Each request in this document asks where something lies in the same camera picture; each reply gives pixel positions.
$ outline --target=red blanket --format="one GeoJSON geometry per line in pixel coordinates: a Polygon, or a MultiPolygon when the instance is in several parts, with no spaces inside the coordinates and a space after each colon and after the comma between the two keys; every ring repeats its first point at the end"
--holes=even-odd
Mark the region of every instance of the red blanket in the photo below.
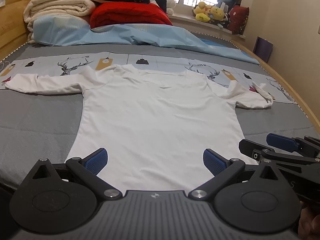
{"type": "Polygon", "coordinates": [[[153,23],[172,25],[168,16],[153,3],[106,2],[90,17],[90,27],[120,23],[153,23]]]}

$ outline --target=t-shirt sleeve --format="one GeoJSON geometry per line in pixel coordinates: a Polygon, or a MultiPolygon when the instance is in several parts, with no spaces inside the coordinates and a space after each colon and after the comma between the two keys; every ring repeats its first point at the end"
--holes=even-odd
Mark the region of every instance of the t-shirt sleeve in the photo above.
{"type": "Polygon", "coordinates": [[[236,80],[231,80],[228,88],[208,80],[211,90],[220,98],[235,103],[239,107],[262,109],[272,106],[272,97],[261,89],[256,83],[252,86],[257,92],[252,92],[239,84],[236,80]]]}
{"type": "Polygon", "coordinates": [[[106,83],[98,76],[98,71],[89,66],[79,74],[66,76],[38,76],[37,74],[17,74],[5,83],[5,87],[22,93],[68,94],[95,89],[106,83]]]}

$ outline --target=wooden bed frame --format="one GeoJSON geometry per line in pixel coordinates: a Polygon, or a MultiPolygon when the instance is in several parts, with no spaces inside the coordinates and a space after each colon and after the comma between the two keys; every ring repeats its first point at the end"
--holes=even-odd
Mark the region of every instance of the wooden bed frame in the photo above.
{"type": "MultiPolygon", "coordinates": [[[[5,6],[0,8],[0,61],[15,49],[27,42],[29,31],[23,21],[23,11],[30,0],[6,0],[5,6]]],[[[279,84],[293,97],[306,116],[320,133],[320,121],[305,103],[303,98],[292,88],[292,86],[280,76],[272,67],[257,57],[249,49],[238,43],[232,42],[242,51],[256,58],[262,68],[267,71],[279,84]]]]}

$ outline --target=circular mount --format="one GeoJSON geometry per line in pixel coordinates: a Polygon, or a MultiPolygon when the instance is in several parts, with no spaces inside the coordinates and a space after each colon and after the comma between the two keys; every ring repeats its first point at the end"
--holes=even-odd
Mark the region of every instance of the circular mount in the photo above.
{"type": "Polygon", "coordinates": [[[272,234],[292,227],[301,211],[292,189],[271,179],[225,187],[215,196],[213,208],[226,223],[256,234],[272,234]]]}
{"type": "Polygon", "coordinates": [[[18,188],[10,201],[10,213],[26,230],[59,234],[84,224],[96,206],[97,199],[88,188],[73,182],[41,178],[18,188]]]}

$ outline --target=white plush toy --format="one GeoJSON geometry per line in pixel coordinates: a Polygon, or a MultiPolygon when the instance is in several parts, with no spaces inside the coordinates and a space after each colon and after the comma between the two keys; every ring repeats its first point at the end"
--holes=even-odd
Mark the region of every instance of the white plush toy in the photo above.
{"type": "Polygon", "coordinates": [[[167,14],[172,15],[173,14],[173,8],[176,6],[175,0],[167,0],[167,14]]]}

